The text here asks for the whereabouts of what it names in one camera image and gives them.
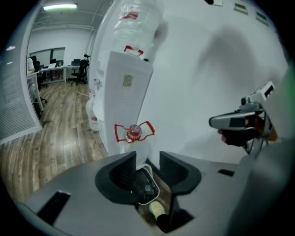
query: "desk leg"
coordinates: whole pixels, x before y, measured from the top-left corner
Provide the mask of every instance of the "desk leg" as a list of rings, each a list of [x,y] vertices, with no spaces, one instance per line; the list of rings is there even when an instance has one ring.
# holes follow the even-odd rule
[[[38,104],[39,104],[39,107],[42,112],[42,111],[44,111],[44,108],[43,108],[42,101],[41,101],[40,94],[39,94],[37,75],[34,75],[34,84],[35,84],[35,88],[36,88]]]
[[[66,73],[67,73],[66,68],[64,68],[64,78],[65,78],[65,83],[66,83]]]

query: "desk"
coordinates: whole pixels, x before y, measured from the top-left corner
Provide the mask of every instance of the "desk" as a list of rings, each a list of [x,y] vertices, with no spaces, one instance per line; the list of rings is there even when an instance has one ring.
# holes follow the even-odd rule
[[[36,88],[36,95],[37,95],[38,104],[39,104],[40,110],[44,111],[42,101],[41,101],[41,98],[40,98],[40,94],[39,94],[39,89],[38,89],[38,81],[37,81],[38,73],[39,72],[34,72],[34,73],[31,73],[31,74],[28,74],[27,79],[28,80],[32,79],[34,81],[33,83],[34,83],[35,88]]]
[[[39,70],[38,72],[53,71],[53,70],[64,70],[64,80],[66,82],[66,70],[67,69],[79,69],[79,67],[80,66],[78,66],[78,65],[61,66],[61,67],[54,67],[54,68],[45,68],[45,69]]]

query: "shoe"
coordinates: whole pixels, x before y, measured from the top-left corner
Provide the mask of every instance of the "shoe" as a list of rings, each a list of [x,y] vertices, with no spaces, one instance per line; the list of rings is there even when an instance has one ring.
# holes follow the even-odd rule
[[[165,209],[158,201],[153,201],[149,204],[149,211],[156,217],[165,214]]]

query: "wooden floor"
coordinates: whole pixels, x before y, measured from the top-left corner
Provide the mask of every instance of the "wooden floor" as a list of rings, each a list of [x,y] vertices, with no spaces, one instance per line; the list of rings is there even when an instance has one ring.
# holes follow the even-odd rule
[[[34,191],[75,165],[107,156],[98,132],[89,128],[85,110],[87,85],[55,83],[40,91],[43,130],[0,146],[0,171],[14,200]]]

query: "ceiling light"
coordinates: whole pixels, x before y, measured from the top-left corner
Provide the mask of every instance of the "ceiling light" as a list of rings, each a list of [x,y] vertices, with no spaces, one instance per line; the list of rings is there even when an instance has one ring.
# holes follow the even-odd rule
[[[6,49],[6,51],[10,51],[10,50],[13,50],[13,49],[15,49],[15,46],[10,46],[10,47],[8,47],[8,48]]]
[[[52,9],[76,9],[77,4],[56,4],[56,5],[49,5],[49,6],[44,6],[43,9],[45,11],[52,10]]]

